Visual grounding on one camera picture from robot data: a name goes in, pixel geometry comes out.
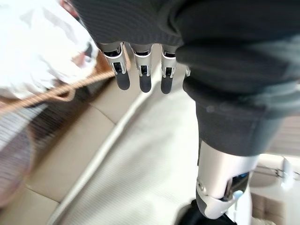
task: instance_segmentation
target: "white cloth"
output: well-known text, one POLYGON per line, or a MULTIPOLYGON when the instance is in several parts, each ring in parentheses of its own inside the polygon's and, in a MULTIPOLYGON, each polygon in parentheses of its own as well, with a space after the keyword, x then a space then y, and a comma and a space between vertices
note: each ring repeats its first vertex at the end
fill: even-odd
POLYGON ((195 103, 182 78, 169 95, 154 87, 60 225, 174 224, 195 198, 198 172, 195 103))
POLYGON ((0 95, 27 98, 91 74, 98 50, 87 30, 53 0, 0 0, 0 95), (72 58, 92 46, 82 66, 72 58))

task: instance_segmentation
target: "black fingertip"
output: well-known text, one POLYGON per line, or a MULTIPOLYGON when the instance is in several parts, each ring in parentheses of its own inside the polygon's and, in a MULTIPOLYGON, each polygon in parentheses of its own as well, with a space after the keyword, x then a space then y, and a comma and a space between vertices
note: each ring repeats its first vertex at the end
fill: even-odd
POLYGON ((140 88, 145 93, 151 90, 151 76, 140 76, 140 88))
POLYGON ((173 78, 170 78, 169 76, 167 76, 166 78, 163 78, 163 77, 161 78, 160 88, 164 94, 170 93, 171 88, 172 88, 172 81, 173 81, 173 78))
POLYGON ((124 74, 123 73, 118 73, 116 75, 116 79, 117 79, 117 84, 118 84, 120 89, 127 90, 130 87, 130 80, 129 80, 129 76, 128 76, 127 71, 124 74))

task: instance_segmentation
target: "robotic finger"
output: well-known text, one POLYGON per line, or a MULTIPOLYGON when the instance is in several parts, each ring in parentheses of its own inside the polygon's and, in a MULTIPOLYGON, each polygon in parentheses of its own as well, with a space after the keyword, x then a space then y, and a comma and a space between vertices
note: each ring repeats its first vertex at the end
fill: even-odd
POLYGON ((161 55, 161 69, 162 69, 162 79, 161 79, 161 91, 164 94, 168 94, 172 88, 173 75, 176 70, 176 57, 175 51, 177 47, 162 45, 162 55, 161 55))
POLYGON ((123 43, 114 42, 109 44, 97 44, 109 65, 112 67, 117 79, 118 86, 127 90, 130 86, 129 76, 126 68, 126 59, 123 50, 123 43))
POLYGON ((149 92, 151 90, 152 44, 130 44, 130 46, 135 56, 136 68, 139 72, 140 88, 142 92, 149 92))

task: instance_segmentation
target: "robotic hand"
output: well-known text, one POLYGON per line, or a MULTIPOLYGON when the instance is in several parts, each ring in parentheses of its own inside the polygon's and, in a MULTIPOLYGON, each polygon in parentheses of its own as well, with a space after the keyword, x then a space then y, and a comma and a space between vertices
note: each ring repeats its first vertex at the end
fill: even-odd
POLYGON ((162 46, 162 92, 176 60, 189 67, 184 90, 196 102, 200 212, 217 219, 248 188, 259 154, 282 119, 300 107, 300 4, 269 0, 73 0, 87 30, 130 86, 123 42, 134 52, 144 92, 151 49, 162 46))

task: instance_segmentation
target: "woven fabric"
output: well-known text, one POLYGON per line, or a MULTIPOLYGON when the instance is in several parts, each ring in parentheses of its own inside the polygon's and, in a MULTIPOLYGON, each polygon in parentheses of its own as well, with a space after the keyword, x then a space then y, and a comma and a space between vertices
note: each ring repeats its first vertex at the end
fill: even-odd
POLYGON ((154 87, 58 224, 174 224, 195 197, 198 155, 195 104, 174 83, 169 95, 154 87))

